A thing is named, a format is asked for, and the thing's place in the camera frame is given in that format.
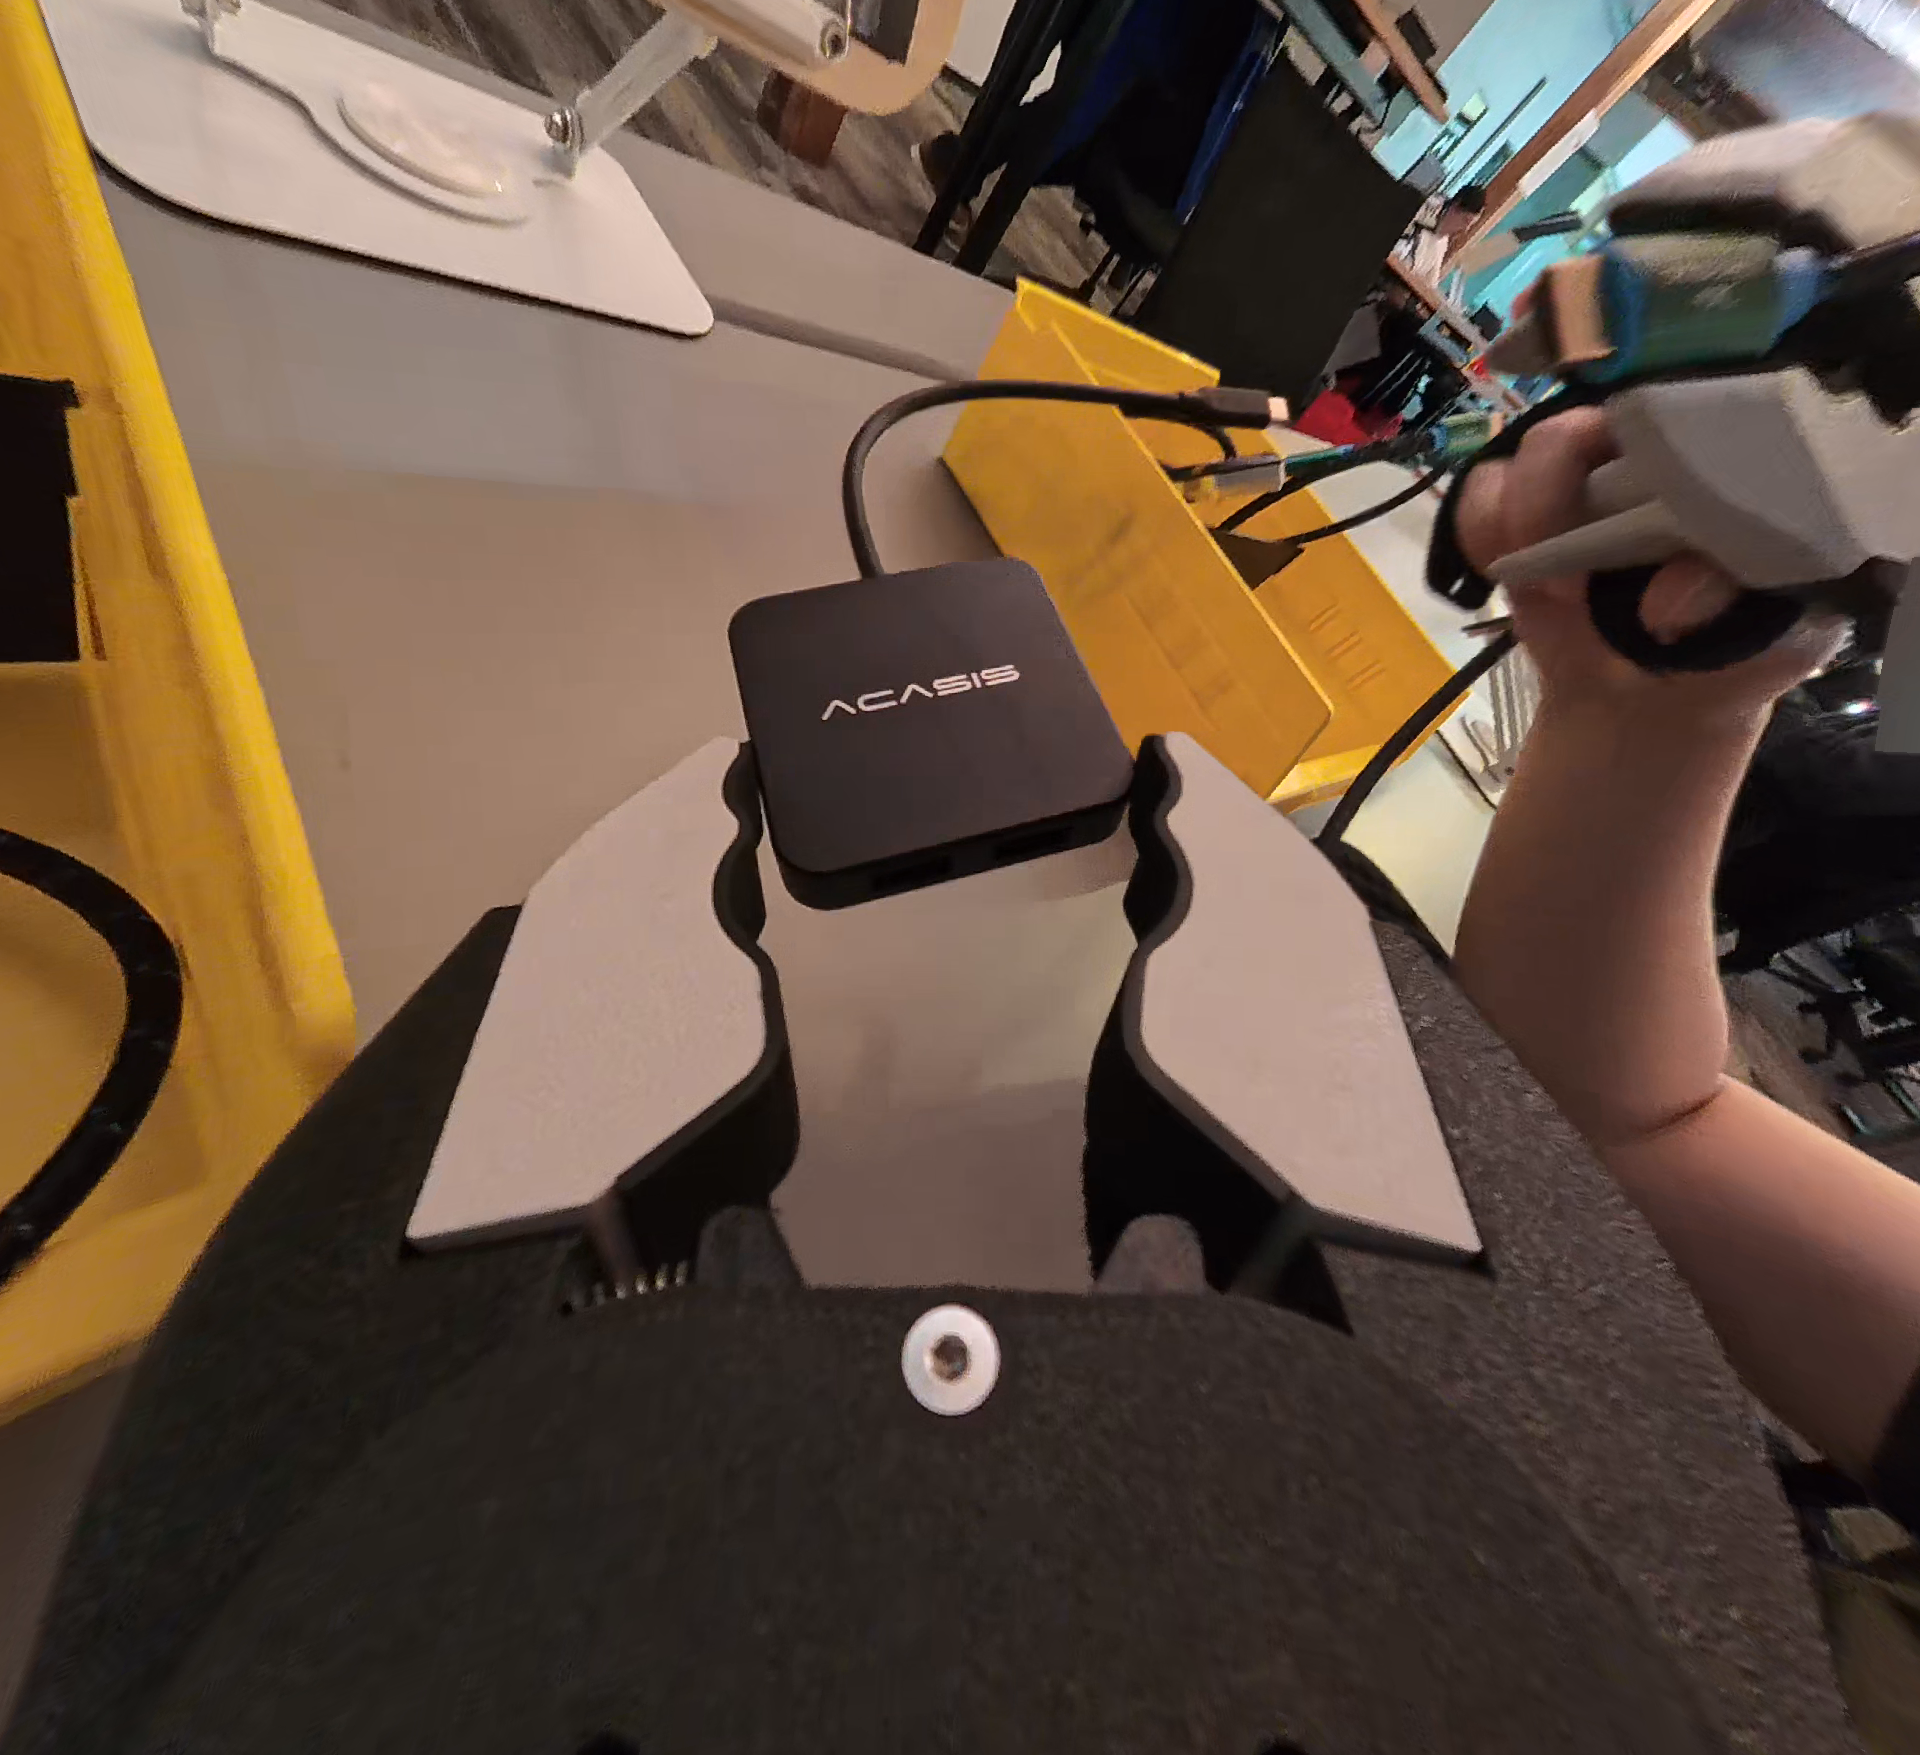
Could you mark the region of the long wooden top table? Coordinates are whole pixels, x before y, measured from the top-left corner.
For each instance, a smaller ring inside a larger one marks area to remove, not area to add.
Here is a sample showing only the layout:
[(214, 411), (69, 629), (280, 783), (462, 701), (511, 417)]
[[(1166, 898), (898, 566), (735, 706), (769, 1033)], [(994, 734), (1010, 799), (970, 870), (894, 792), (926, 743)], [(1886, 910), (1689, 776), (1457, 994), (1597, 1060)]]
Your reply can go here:
[(1631, 92), (1683, 38), (1727, 0), (1656, 0), (1644, 17), (1613, 43), (1606, 56), (1571, 89), (1529, 134), (1517, 144), (1517, 151), (1500, 163), (1500, 170), (1487, 183), (1484, 204), (1463, 234), (1454, 261), (1467, 269), (1489, 266), (1500, 253), (1500, 219), (1528, 195), (1539, 182), (1565, 161), (1577, 149), (1610, 108), (1622, 97)]

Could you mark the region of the person's right hand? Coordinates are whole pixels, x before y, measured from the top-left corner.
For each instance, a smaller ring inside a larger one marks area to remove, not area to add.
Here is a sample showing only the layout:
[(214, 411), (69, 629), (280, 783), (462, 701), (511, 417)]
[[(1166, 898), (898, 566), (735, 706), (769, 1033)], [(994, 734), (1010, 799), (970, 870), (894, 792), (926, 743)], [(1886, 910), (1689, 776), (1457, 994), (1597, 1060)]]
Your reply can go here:
[[(1576, 408), (1478, 462), (1459, 480), (1453, 507), (1467, 566), (1487, 576), (1503, 558), (1585, 524), (1587, 480), (1620, 454), (1606, 413)], [(1773, 704), (1829, 663), (1847, 635), (1842, 617), (1808, 612), (1752, 659), (1660, 674), (1622, 659), (1601, 638), (1585, 579), (1500, 592), (1543, 689), (1500, 820), (1517, 820), (1528, 799), (1560, 783), (1585, 797), (1607, 776), (1651, 781), (1658, 759), (1679, 761), (1683, 783), (1736, 784)]]

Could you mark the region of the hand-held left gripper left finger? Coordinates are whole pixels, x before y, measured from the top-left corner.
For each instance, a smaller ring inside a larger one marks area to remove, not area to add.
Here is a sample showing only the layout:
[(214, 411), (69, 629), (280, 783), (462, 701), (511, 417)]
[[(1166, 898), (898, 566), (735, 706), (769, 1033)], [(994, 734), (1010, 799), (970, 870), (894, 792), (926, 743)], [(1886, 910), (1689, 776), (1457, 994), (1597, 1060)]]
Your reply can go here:
[(679, 1285), (709, 1223), (798, 1156), (780, 975), (763, 947), (751, 745), (715, 737), (528, 892), (405, 1242), (588, 1242), (604, 1285)]

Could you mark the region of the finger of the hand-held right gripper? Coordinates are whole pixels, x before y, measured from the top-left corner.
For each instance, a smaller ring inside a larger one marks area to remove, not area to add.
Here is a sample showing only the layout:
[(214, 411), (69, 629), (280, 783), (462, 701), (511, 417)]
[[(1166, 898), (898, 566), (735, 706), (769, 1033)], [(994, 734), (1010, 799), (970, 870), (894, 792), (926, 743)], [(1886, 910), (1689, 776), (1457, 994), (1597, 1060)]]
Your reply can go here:
[(1918, 118), (1809, 116), (1716, 134), (1606, 204), (1607, 230), (1760, 232), (1846, 253), (1918, 232)]
[(1627, 563), (1692, 552), (1751, 588), (1835, 583), (1909, 565), (1909, 423), (1809, 370), (1643, 383), (1607, 396)]

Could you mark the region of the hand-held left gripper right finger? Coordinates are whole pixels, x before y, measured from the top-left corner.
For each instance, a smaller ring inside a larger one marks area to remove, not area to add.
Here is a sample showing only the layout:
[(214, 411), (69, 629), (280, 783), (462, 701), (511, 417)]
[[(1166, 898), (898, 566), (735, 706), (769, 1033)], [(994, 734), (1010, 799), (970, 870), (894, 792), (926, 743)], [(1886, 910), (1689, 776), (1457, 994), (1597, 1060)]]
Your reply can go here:
[(1094, 1273), (1180, 1223), (1211, 1286), (1280, 1297), (1326, 1246), (1484, 1245), (1387, 974), (1332, 860), (1191, 734), (1139, 742), (1133, 949), (1088, 1080)]

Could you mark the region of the silver folding laptop stand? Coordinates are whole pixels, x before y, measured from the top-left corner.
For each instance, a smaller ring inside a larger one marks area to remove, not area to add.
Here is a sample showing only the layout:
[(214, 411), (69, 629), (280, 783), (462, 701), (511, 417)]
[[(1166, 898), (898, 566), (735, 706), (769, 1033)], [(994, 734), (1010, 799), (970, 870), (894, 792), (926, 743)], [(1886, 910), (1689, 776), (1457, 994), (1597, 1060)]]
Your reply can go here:
[(36, 0), (93, 155), (233, 230), (699, 338), (715, 313), (605, 140), (721, 40), (815, 70), (853, 0), (663, 0), (607, 73), (511, 105), (266, 0)]

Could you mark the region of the black foam block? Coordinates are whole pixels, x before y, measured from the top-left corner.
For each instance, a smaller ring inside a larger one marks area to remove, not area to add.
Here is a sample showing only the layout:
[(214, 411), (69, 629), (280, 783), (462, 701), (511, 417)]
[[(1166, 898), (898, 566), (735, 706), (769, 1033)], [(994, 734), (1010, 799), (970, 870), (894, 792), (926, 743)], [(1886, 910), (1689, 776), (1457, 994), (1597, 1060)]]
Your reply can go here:
[(2, 661), (81, 658), (67, 379), (2, 375)]

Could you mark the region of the yellow plastic bin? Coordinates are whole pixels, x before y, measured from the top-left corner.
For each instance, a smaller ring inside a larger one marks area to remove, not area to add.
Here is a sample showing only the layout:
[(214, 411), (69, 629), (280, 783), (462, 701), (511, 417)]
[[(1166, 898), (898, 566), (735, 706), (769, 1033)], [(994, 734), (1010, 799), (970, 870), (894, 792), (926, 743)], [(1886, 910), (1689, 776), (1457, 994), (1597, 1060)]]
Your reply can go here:
[(975, 400), (945, 462), (1007, 557), (1035, 566), (1092, 681), (1131, 743), (1193, 734), (1286, 811), (1341, 795), (1454, 671), (1414, 583), (1382, 561), (1423, 537), (1431, 497), (1310, 543), (1361, 497), (1293, 494), (1234, 530), (1242, 500), (1169, 468), (1215, 459), (1205, 438), (1107, 405)]
[(129, 892), (180, 954), (180, 1046), (128, 1150), (4, 1279), (2, 1416), (125, 1365), (227, 1212), (347, 1066), (349, 982), (180, 426), (39, 0), (2, 0), (4, 598), (67, 597), (4, 656), (4, 827)]

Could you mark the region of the person's right forearm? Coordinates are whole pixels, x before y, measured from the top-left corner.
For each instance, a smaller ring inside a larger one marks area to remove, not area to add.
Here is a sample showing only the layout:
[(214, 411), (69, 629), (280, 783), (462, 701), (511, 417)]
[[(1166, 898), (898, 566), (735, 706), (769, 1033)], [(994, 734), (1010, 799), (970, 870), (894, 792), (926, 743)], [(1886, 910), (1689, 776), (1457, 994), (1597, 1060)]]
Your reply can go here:
[(1651, 781), (1560, 783), (1496, 813), (1454, 972), (1751, 1393), (1914, 1526), (1918, 1188), (1729, 1074), (1711, 884), (1740, 779), (1681, 771), (1658, 759)]

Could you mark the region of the black cabinet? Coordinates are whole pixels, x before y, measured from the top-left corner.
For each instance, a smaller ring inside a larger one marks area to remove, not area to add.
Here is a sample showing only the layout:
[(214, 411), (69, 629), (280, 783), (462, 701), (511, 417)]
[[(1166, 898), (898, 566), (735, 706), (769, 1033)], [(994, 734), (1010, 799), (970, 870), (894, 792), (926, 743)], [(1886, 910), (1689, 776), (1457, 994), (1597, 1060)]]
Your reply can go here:
[(1299, 413), (1426, 195), (1389, 175), (1288, 58), (1244, 105), (1138, 328)]

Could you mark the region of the black office chair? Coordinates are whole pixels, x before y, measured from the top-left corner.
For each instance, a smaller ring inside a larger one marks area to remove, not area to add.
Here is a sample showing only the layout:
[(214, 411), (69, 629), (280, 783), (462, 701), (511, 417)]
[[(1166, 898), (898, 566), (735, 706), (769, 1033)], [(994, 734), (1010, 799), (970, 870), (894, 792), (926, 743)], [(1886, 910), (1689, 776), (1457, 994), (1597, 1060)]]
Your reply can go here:
[(1758, 742), (1713, 887), (1727, 974), (1918, 900), (1918, 761), (1788, 691)]

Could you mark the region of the black square adapter hub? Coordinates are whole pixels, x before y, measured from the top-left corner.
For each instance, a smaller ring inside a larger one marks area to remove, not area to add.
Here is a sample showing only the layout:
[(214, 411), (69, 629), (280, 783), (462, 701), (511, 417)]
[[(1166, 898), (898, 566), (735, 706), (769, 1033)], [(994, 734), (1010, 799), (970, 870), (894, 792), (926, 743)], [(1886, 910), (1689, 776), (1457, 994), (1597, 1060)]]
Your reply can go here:
[(728, 642), (798, 904), (914, 894), (1090, 847), (1121, 820), (1133, 749), (1020, 558), (760, 597)]

